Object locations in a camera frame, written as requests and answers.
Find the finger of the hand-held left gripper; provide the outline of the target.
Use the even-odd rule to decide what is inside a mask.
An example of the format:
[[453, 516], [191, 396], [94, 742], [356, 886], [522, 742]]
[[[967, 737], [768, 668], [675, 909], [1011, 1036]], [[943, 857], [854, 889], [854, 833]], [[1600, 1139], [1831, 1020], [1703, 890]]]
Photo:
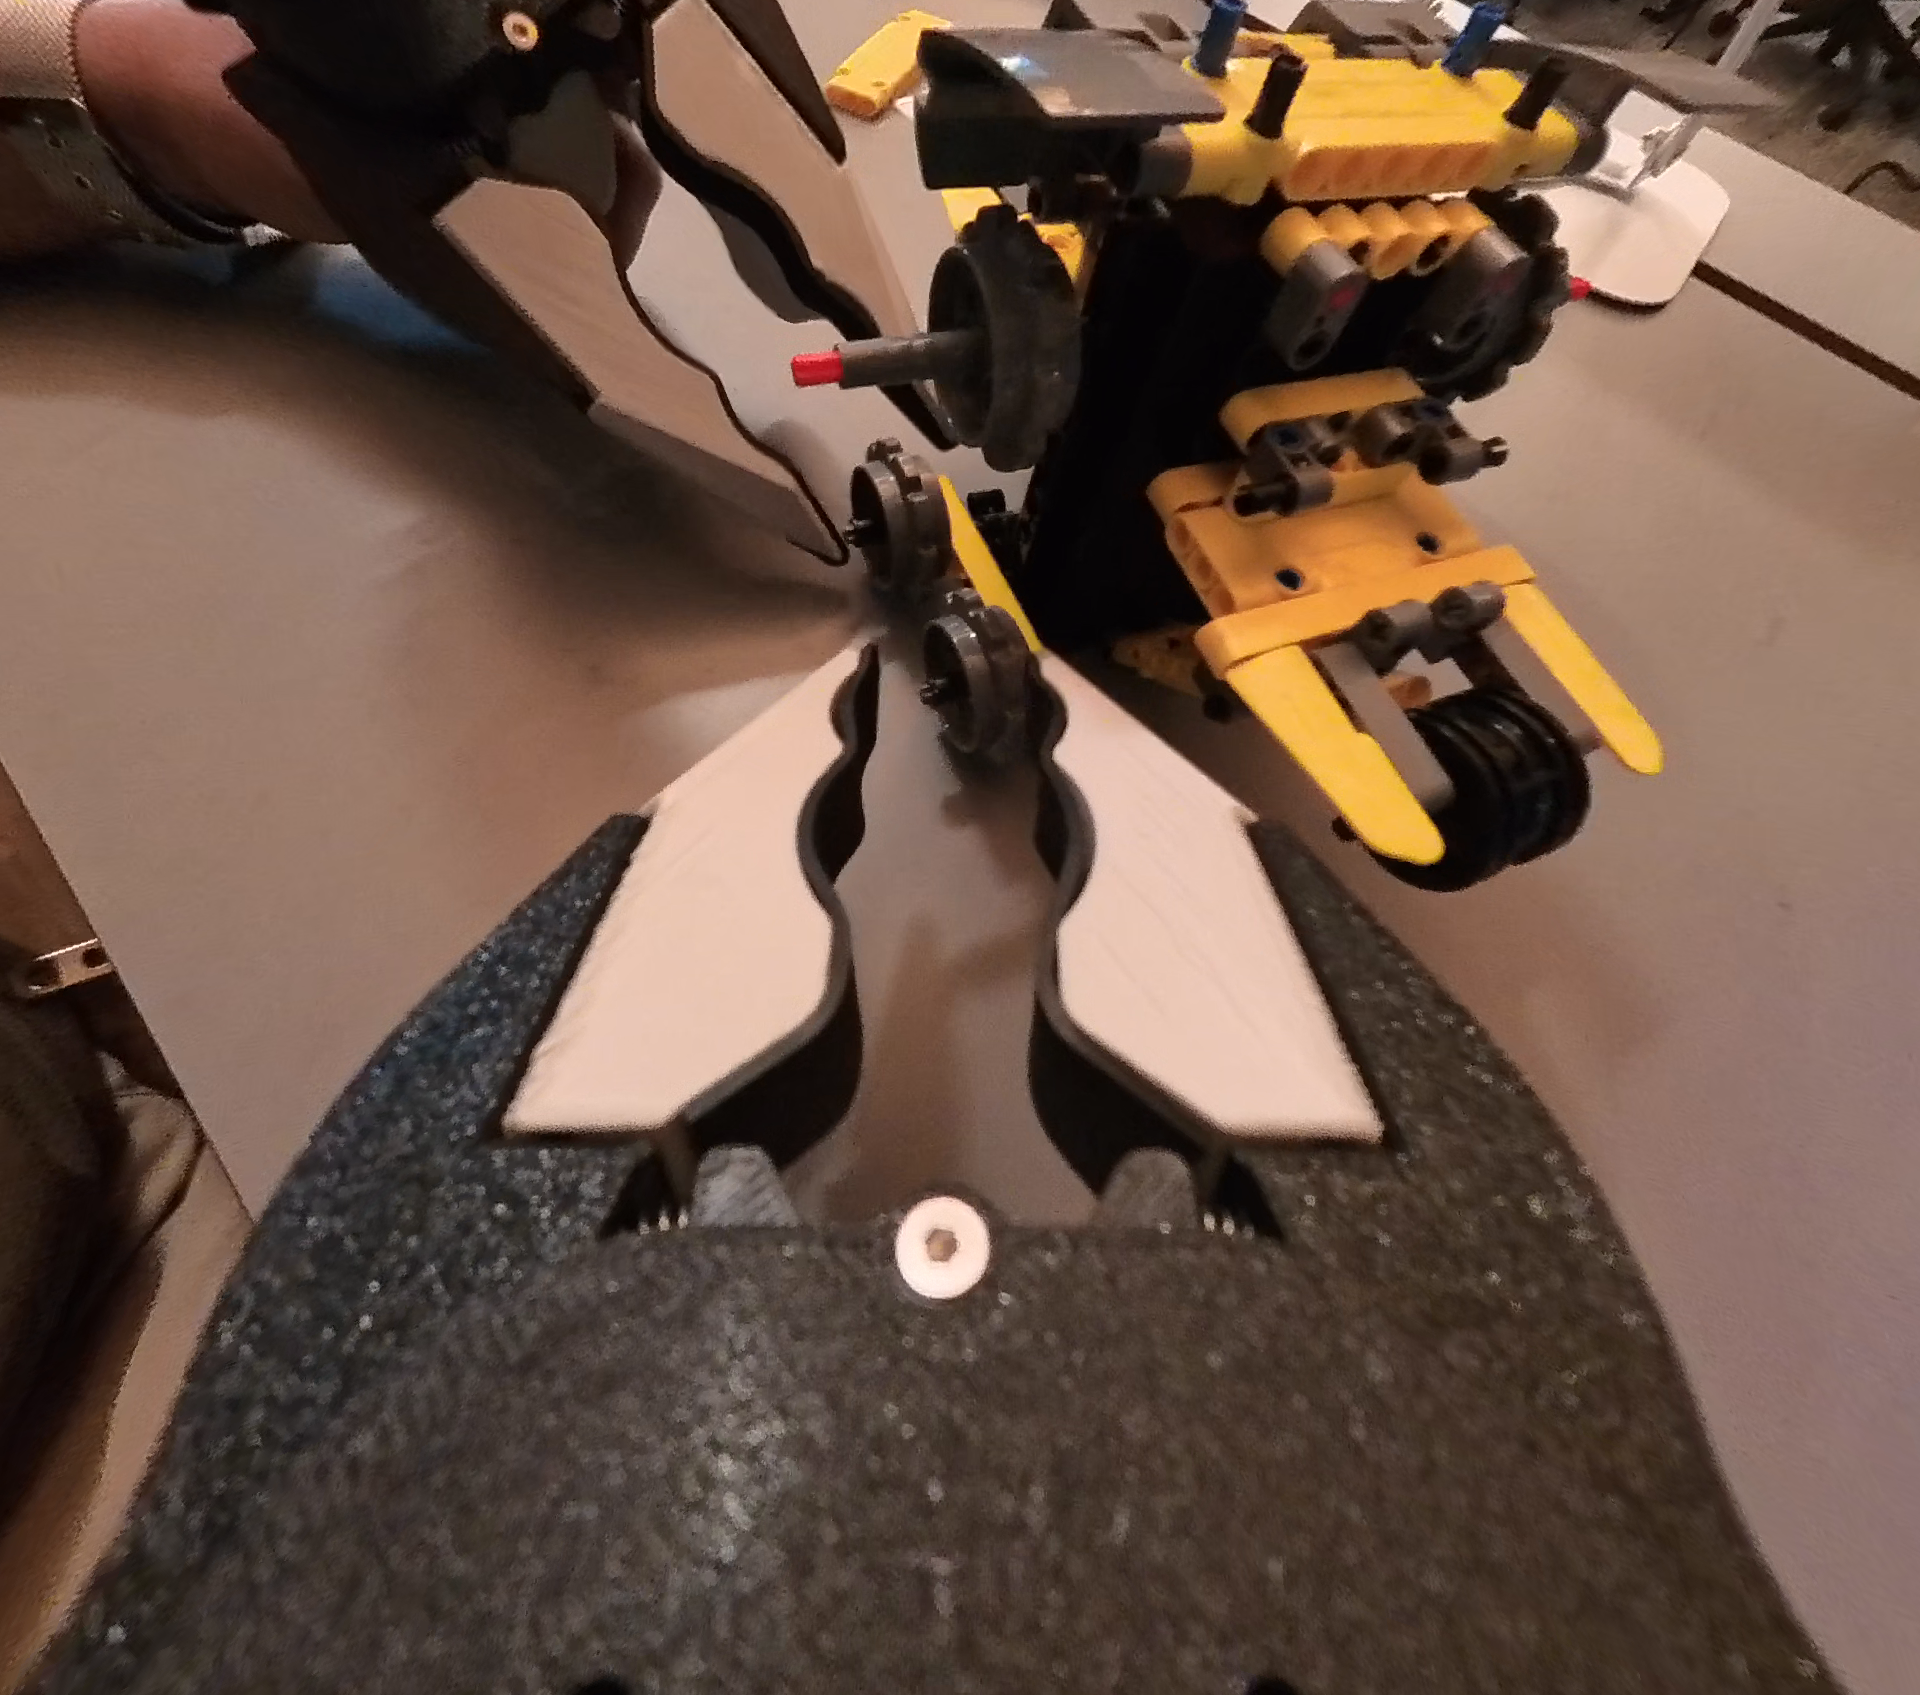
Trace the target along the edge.
[[671, 0], [645, 33], [645, 130], [778, 316], [825, 318], [851, 340], [921, 331], [845, 154], [708, 0]]
[[488, 177], [449, 200], [435, 228], [579, 386], [600, 429], [805, 553], [851, 561], [795, 464], [762, 445], [718, 375], [640, 311], [585, 205]]

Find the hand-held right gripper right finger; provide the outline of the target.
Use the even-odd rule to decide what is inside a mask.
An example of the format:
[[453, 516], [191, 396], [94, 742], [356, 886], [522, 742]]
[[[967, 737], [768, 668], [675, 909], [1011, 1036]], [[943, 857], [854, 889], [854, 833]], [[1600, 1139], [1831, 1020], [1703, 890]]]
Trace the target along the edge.
[[1053, 879], [1032, 1097], [1083, 1185], [1173, 1152], [1374, 1152], [1376, 1102], [1297, 936], [1274, 835], [1060, 655], [1034, 681], [1034, 846]]

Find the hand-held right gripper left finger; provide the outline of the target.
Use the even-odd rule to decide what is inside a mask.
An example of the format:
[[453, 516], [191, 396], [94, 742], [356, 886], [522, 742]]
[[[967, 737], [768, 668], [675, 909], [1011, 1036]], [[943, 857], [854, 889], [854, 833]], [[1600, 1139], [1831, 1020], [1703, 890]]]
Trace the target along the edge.
[[732, 1143], [790, 1167], [847, 1115], [863, 1031], [836, 883], [875, 700], [879, 648], [847, 644], [645, 805], [506, 1135], [633, 1135], [686, 1180]]

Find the yellow beam with two wheels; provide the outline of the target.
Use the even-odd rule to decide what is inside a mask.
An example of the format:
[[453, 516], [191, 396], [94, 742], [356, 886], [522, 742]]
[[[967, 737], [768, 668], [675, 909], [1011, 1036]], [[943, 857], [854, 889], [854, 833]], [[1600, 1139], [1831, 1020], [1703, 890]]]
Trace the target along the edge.
[[952, 700], [929, 708], [943, 746], [962, 764], [1005, 764], [1034, 721], [1039, 635], [1023, 615], [1002, 548], [1021, 521], [999, 489], [966, 495], [929, 463], [885, 436], [851, 474], [851, 518], [885, 526], [857, 553], [871, 586], [919, 630], [921, 675], [952, 676]]

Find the yellow toy brick vehicle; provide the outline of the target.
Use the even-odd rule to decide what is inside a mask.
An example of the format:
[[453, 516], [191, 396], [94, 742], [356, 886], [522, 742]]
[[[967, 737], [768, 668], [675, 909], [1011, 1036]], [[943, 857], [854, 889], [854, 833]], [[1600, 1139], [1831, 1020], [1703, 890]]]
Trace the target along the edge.
[[1544, 186], [1626, 95], [1766, 108], [1718, 63], [1456, 33], [1419, 3], [1268, 31], [954, 29], [914, 133], [952, 243], [925, 329], [795, 358], [805, 387], [925, 387], [954, 445], [1030, 473], [1002, 548], [1044, 648], [1106, 650], [1248, 713], [1408, 886], [1562, 849], [1588, 759], [1662, 742], [1448, 488], [1506, 463], [1464, 408], [1579, 295]]

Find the person's left hand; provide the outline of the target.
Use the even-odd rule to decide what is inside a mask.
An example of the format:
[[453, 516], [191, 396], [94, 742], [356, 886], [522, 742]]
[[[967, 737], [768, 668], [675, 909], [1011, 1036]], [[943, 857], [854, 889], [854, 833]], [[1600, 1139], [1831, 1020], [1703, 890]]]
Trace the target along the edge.
[[205, 219], [344, 243], [289, 147], [227, 87], [251, 53], [234, 20], [182, 0], [93, 0], [75, 29], [90, 114], [149, 191]]

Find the yellow perforated toy panel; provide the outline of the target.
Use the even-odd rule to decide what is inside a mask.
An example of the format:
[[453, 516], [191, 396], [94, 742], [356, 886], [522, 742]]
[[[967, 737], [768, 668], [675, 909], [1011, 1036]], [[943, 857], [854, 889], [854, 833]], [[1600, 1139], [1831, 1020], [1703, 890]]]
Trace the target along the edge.
[[948, 17], [928, 11], [893, 15], [828, 77], [828, 105], [843, 117], [880, 121], [921, 85], [921, 41], [948, 29]]

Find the metal mesh wristwatch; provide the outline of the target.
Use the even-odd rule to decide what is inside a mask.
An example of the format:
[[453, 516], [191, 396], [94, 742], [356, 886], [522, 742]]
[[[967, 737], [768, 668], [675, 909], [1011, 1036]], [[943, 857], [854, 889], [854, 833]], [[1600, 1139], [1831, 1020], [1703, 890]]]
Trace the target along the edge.
[[5, 257], [49, 243], [246, 247], [270, 233], [210, 211], [141, 172], [86, 93], [83, 17], [100, 3], [3, 0]]

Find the metal bracket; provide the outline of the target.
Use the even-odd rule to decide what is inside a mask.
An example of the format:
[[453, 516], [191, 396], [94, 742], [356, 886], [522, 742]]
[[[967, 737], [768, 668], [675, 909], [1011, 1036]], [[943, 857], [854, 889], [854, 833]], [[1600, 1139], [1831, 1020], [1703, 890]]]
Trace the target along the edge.
[[5, 957], [5, 990], [23, 1003], [47, 1003], [75, 987], [116, 978], [116, 964], [97, 936], [71, 939], [37, 954]]

